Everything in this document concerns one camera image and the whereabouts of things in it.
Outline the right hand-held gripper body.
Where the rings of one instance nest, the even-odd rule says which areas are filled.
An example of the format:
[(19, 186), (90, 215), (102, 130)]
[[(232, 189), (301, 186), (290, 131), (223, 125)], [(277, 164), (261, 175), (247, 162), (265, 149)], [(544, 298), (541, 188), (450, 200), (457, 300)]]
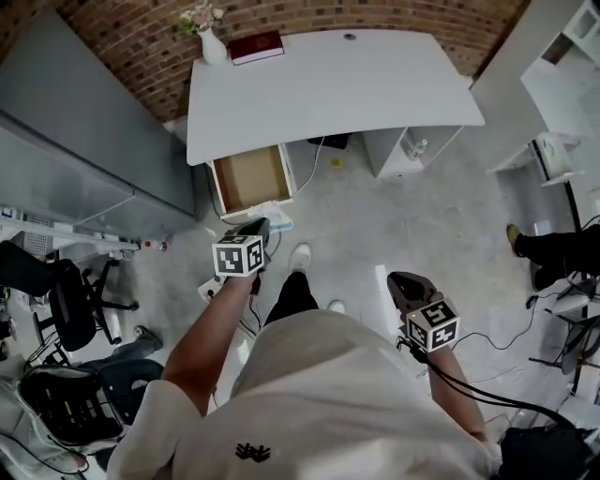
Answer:
[(435, 352), (457, 339), (458, 311), (428, 278), (392, 272), (387, 276), (387, 287), (406, 337), (424, 352)]

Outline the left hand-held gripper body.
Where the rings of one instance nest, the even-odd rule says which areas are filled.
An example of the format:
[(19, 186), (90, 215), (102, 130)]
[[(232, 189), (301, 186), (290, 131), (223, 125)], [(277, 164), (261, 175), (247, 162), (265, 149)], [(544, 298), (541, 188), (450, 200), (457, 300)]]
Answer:
[(212, 245), (215, 274), (223, 278), (247, 278), (267, 265), (265, 248), (270, 221), (257, 217), (235, 225)]

